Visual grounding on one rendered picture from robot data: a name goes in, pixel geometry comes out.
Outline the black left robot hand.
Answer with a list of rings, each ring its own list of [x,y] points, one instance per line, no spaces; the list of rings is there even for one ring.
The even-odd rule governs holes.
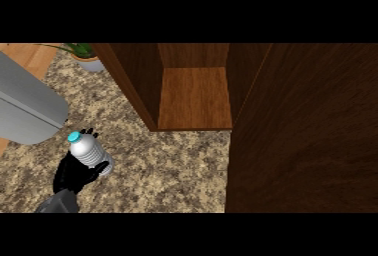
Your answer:
[[[82,129],[78,132],[81,134],[89,134],[97,139],[98,134],[91,128]],[[106,166],[107,162],[103,161],[92,168],[88,168],[73,157],[67,149],[54,173],[53,193],[56,194],[63,189],[67,189],[76,194],[82,187],[97,179]]]

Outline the clear water bottle blue cap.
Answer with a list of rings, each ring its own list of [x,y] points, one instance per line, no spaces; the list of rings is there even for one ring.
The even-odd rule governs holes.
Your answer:
[[[113,160],[97,139],[89,134],[73,131],[67,135],[67,142],[70,143],[70,154],[88,168],[92,168],[103,161],[107,162],[100,176],[107,175],[113,169]]]

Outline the brown wooden cabinet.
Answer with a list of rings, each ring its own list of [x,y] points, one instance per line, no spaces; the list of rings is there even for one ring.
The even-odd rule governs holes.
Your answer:
[[[228,130],[270,50],[265,43],[94,43],[152,131]]]

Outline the brown wooden cabinet door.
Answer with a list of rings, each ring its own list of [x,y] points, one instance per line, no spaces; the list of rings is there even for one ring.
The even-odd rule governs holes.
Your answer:
[[[230,133],[230,212],[378,212],[378,44],[274,44]]]

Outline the grey rounded appliance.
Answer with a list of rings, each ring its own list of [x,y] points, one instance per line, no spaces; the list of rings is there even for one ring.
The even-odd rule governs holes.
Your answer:
[[[63,97],[0,52],[0,137],[38,144],[60,130],[66,118]]]

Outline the green potted plant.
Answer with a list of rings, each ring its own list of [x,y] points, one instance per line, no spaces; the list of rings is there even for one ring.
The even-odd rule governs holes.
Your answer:
[[[56,48],[67,52],[76,64],[85,71],[98,72],[104,70],[101,61],[88,43],[63,43],[60,46],[54,46],[45,43],[38,43],[38,46]]]

